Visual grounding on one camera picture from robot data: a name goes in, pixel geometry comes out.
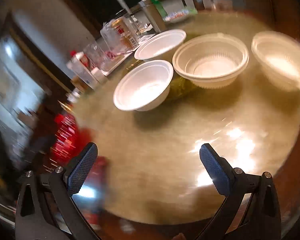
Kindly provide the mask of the clear glass mug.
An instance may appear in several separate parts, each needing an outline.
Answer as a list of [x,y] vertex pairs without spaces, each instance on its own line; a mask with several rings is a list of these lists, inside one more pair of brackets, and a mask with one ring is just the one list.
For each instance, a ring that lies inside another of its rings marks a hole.
[[87,45],[83,52],[89,58],[93,68],[107,72],[110,70],[110,59],[96,41]]

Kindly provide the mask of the white foam bowl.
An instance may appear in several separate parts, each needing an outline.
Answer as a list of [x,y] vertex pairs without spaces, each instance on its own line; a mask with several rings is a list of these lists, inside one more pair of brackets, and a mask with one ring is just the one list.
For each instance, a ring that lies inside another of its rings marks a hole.
[[181,29],[172,29],[150,38],[134,53],[134,58],[141,61],[165,60],[172,62],[173,55],[184,43],[187,35]]
[[118,83],[113,103],[122,111],[150,111],[158,107],[170,92],[173,67],[165,60],[145,62]]

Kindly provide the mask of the white bottle red cap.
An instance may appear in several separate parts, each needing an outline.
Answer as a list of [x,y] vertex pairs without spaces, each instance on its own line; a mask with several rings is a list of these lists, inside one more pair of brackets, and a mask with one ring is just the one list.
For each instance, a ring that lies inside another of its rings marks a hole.
[[68,69],[74,72],[90,88],[95,89],[98,81],[90,71],[90,60],[84,52],[71,52],[71,59],[66,63]]

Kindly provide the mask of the red scalloped plate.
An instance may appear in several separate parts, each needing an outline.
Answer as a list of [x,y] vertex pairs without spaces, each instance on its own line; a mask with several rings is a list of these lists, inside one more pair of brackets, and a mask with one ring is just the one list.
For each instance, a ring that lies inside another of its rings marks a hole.
[[92,132],[88,128],[79,128],[75,117],[64,112],[55,118],[57,130],[47,158],[44,160],[44,171],[52,172],[58,166],[66,166],[79,155],[86,144],[92,141]]

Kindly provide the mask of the beige plastic bowl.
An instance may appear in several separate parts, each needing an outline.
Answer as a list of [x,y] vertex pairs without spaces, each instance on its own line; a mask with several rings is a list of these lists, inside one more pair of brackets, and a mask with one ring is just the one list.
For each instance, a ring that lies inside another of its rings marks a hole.
[[296,40],[262,31],[253,37],[251,51],[270,83],[288,92],[300,91],[300,44]]
[[181,77],[207,89],[232,84],[248,63],[247,46],[223,33],[193,38],[180,46],[172,58],[173,68]]

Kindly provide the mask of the patterned food dish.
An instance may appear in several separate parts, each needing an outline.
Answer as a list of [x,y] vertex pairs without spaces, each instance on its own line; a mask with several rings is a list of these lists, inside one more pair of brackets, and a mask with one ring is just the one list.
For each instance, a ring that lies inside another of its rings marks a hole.
[[172,12],[163,18],[165,23],[178,23],[198,14],[196,9],[184,8],[177,12]]

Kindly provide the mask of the white paper sheet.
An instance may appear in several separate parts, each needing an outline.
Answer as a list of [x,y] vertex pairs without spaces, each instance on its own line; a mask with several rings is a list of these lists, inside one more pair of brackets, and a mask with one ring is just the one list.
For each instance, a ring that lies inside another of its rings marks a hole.
[[132,51],[124,53],[124,54],[115,54],[114,52],[108,50],[106,51],[106,56],[108,57],[108,61],[105,65],[100,69],[101,73],[104,76],[108,76],[112,73],[121,63],[123,63],[130,55],[132,55],[141,45],[150,40],[154,34],[148,34],[141,38],[139,45]]

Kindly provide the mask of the steel thermos flask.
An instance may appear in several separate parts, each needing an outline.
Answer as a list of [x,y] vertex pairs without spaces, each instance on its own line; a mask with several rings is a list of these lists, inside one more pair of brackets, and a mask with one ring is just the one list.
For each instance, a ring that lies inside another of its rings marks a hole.
[[164,20],[151,0],[141,0],[139,5],[156,33],[162,33],[167,30]]

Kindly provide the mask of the liquor bottle in bag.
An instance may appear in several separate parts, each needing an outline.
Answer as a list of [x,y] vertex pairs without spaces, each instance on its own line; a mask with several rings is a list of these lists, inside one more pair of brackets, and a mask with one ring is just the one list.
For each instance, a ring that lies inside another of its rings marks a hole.
[[106,45],[115,55],[130,53],[139,46],[134,28],[128,24],[125,17],[119,17],[104,23],[100,31]]

